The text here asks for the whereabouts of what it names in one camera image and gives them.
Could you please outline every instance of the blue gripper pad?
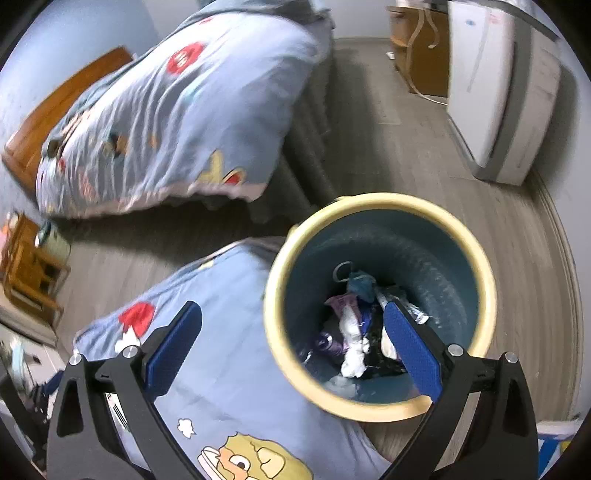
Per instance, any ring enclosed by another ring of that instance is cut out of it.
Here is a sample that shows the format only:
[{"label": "blue gripper pad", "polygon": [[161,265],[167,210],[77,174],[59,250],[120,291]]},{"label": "blue gripper pad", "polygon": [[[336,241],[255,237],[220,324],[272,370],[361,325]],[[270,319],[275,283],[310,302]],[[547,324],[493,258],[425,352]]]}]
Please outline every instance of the blue gripper pad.
[{"label": "blue gripper pad", "polygon": [[166,336],[145,366],[144,391],[151,398],[166,395],[197,335],[201,332],[201,308],[187,302],[169,326]]},{"label": "blue gripper pad", "polygon": [[439,362],[393,301],[384,308],[384,327],[419,392],[436,402],[443,389]]}]

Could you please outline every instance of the gray floor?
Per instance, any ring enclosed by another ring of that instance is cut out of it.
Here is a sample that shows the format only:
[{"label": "gray floor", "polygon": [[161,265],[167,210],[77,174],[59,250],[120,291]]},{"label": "gray floor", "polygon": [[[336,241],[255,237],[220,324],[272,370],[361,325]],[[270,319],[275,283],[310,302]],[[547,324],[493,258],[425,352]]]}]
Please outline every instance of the gray floor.
[{"label": "gray floor", "polygon": [[[333,132],[326,168],[339,194],[392,191],[451,211],[483,245],[495,273],[499,314],[489,356],[516,352],[538,419],[566,417],[576,375],[576,331],[555,234],[525,188],[475,180],[446,125],[443,107],[407,92],[385,52],[387,41],[339,41],[330,106]],[[245,236],[285,234],[289,224],[249,222],[244,207],[208,212],[199,203],[70,225],[72,273],[59,294],[64,353],[75,332],[151,285]],[[419,419],[365,426],[392,459]],[[461,436],[466,422],[458,429]],[[457,440],[448,451],[448,461]]]}]

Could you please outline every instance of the baseboard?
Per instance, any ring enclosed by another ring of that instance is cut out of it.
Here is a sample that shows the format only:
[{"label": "baseboard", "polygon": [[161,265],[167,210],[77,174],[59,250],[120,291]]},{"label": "baseboard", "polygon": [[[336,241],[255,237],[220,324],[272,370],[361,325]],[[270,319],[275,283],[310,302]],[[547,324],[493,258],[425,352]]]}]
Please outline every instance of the baseboard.
[{"label": "baseboard", "polygon": [[569,291],[570,310],[572,313],[570,318],[573,322],[572,328],[576,338],[576,351],[573,360],[576,361],[577,366],[573,385],[573,398],[569,408],[569,419],[571,419],[578,413],[575,410],[575,406],[579,396],[581,369],[583,366],[583,308],[581,304],[579,281],[577,279],[573,253],[570,249],[570,244],[566,232],[564,231],[562,221],[560,220],[558,211],[556,211],[550,192],[544,184],[544,180],[535,168],[530,171],[530,174],[525,181],[525,186],[530,191],[536,207],[538,207],[540,211],[546,213],[545,216],[542,215],[545,224],[544,226],[552,231],[558,240],[558,253],[568,282],[567,288]]},{"label": "baseboard", "polygon": [[387,40],[390,41],[389,37],[335,37],[335,41],[338,40],[339,42],[347,42],[347,41],[354,41],[354,42],[359,42],[359,41],[367,41],[367,42],[373,42],[376,40]]}]

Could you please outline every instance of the white wall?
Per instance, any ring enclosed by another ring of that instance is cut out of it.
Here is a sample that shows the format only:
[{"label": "white wall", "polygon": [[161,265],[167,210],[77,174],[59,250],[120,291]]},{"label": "white wall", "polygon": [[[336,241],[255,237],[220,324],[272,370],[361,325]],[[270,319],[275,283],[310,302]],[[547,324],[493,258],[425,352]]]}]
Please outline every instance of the white wall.
[{"label": "white wall", "polygon": [[[560,35],[538,6],[535,16]],[[560,60],[563,68],[556,106],[535,166],[560,215],[576,264],[584,321],[576,410],[586,412],[591,407],[591,80],[564,38]]]},{"label": "white wall", "polygon": [[[0,148],[41,101],[85,65],[120,45],[142,54],[159,39],[141,0],[54,0],[0,70]],[[0,164],[0,218],[13,207],[40,220]]]},{"label": "white wall", "polygon": [[335,20],[335,38],[390,37],[386,7],[392,0],[324,0]]},{"label": "white wall", "polygon": [[143,0],[162,39],[177,28],[189,15],[199,10],[199,0]]}]

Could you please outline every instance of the bed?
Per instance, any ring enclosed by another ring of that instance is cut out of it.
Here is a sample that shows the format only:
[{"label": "bed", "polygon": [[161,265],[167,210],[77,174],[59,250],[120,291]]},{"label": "bed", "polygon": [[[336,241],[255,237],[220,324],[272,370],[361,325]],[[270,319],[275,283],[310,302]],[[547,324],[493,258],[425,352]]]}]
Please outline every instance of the bed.
[{"label": "bed", "polygon": [[217,0],[138,60],[116,48],[25,120],[5,165],[49,216],[239,198],[254,221],[301,221],[335,197],[322,167],[332,21],[302,3]]}]

